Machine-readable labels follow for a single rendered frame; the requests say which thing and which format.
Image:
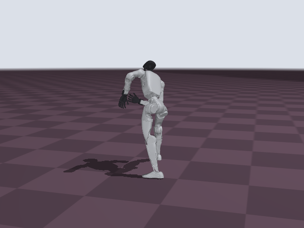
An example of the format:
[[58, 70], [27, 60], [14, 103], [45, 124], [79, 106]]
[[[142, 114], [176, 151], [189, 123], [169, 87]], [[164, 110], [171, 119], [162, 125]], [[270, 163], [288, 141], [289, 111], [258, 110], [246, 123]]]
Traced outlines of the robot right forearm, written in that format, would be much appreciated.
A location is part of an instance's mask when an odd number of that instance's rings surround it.
[[144, 100], [141, 100], [140, 104], [146, 106], [150, 103], [150, 101], [144, 101]]

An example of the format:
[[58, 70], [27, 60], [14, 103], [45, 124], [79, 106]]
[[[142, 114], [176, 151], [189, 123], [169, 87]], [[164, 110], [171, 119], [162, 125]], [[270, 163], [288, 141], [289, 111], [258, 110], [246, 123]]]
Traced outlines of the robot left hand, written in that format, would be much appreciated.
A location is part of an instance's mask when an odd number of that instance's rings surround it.
[[[127, 94], [128, 95], [128, 94]], [[119, 101], [119, 107], [123, 108], [125, 107], [125, 102], [127, 101], [127, 95], [124, 95], [124, 90], [122, 92], [122, 96], [120, 98], [120, 101]], [[127, 101], [127, 104], [128, 104], [128, 101]], [[123, 106], [124, 105], [124, 106]], [[126, 108], [126, 107], [125, 107]]]

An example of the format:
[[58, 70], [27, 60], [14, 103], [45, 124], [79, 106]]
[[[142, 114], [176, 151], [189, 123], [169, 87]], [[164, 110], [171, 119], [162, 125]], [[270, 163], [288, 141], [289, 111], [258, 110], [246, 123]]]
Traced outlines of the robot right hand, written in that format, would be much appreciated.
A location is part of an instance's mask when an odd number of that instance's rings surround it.
[[[135, 95], [135, 93], [133, 93], [134, 95]], [[132, 96], [132, 97], [130, 97], [130, 96]], [[130, 96], [128, 96], [129, 98], [129, 100], [132, 100], [132, 101], [129, 101], [129, 102], [132, 102], [132, 103], [138, 103], [138, 104], [140, 104], [140, 102], [141, 102], [141, 100], [142, 99], [139, 99], [136, 95], [135, 96], [133, 96], [133, 95], [131, 95], [130, 94]], [[131, 99], [130, 99], [131, 98]], [[142, 105], [142, 104], [140, 104], [140, 105]]]

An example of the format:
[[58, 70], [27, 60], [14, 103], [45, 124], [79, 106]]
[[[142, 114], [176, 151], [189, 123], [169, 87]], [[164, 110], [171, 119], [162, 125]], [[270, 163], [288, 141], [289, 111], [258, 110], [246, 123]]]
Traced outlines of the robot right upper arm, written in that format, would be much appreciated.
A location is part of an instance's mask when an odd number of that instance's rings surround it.
[[164, 91], [164, 82], [161, 80], [161, 94], [160, 94], [160, 97], [158, 98], [159, 100], [161, 100], [163, 102], [163, 91]]

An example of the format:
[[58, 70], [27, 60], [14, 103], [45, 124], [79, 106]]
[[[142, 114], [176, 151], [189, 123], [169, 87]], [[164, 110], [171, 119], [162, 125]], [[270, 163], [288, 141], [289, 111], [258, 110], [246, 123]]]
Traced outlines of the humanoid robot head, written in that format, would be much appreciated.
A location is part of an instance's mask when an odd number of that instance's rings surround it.
[[[149, 71], [152, 71], [154, 68], [156, 67], [156, 64], [153, 62], [153, 61], [147, 61], [144, 65], [143, 65], [143, 68], [144, 68], [144, 71], [149, 70]], [[153, 72], [153, 71], [152, 71]]]

